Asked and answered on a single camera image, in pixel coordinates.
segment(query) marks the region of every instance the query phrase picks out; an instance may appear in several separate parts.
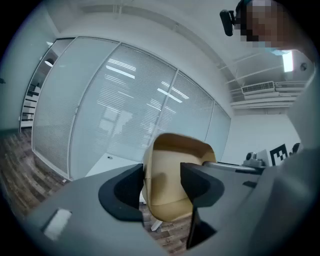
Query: air vent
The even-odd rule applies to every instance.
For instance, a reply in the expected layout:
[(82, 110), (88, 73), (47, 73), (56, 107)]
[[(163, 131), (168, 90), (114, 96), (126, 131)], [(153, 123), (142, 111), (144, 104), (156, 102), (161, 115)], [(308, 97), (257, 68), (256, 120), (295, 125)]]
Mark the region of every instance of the air vent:
[(261, 83), (246, 85), (241, 89), (244, 95), (270, 93), (275, 91), (275, 84), (273, 81), (261, 82)]

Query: wooden floor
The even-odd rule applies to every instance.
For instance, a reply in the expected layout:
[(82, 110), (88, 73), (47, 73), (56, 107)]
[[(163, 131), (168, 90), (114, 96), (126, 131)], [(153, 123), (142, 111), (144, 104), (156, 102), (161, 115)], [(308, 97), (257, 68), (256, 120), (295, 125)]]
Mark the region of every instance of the wooden floor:
[[(32, 152), (30, 129), (0, 139), (0, 182), (12, 211), (22, 218), (68, 183)], [(160, 246), (171, 255), (186, 250), (191, 217), (164, 222), (151, 231), (155, 218), (146, 205), (141, 204), (139, 209), (145, 230)]]

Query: white wall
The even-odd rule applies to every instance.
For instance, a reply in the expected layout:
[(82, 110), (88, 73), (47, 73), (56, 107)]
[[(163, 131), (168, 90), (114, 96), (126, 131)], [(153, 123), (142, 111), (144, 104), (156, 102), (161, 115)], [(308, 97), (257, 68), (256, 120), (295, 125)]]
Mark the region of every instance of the white wall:
[(241, 165), (247, 153), (285, 144), (289, 154), (300, 138), (285, 114), (249, 114), (231, 119), (229, 136), (221, 162)]
[(61, 32), (61, 37), (90, 36), (131, 44), (159, 56), (190, 76), (230, 115), (230, 94), (225, 78), (213, 62), (183, 36), (156, 22), (137, 16), (88, 13)]
[(0, 131), (19, 129), (25, 93), (31, 77), (48, 50), (47, 41), (56, 40), (48, 13), (37, 8), (19, 28), (6, 49), (0, 66)]

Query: white ceiling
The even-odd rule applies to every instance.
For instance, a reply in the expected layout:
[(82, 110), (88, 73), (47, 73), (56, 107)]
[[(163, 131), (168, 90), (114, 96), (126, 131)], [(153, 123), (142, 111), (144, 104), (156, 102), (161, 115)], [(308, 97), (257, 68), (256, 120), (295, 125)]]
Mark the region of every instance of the white ceiling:
[[(123, 13), (141, 16), (175, 30), (196, 44), (219, 69), (223, 68), (221, 72), (227, 81), (237, 78), (227, 84), (230, 91), (239, 89), (242, 85), (267, 81), (308, 80), (314, 71), (314, 66), (304, 54), (294, 51), (294, 71), (284, 73), (281, 56), (275, 56), (263, 48), (253, 47), (252, 43), (241, 39), (238, 31), (235, 31), (231, 37), (225, 35), (219, 13), (223, 9), (235, 10), (238, 2), (239, 0), (68, 1), (72, 10), (76, 10), (77, 14), (80, 12), (112, 12), (113, 4), (122, 5)], [(307, 70), (300, 70), (301, 63), (307, 64)], [(243, 97), (238, 96), (233, 100), (243, 100)]]

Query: air conditioner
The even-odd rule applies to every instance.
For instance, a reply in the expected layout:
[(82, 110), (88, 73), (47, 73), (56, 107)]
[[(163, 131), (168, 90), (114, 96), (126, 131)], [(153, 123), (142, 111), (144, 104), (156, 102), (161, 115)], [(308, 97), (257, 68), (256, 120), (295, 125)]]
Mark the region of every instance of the air conditioner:
[(275, 83), (273, 81), (260, 82), (246, 85), (241, 88), (243, 95), (263, 94), (275, 92)]

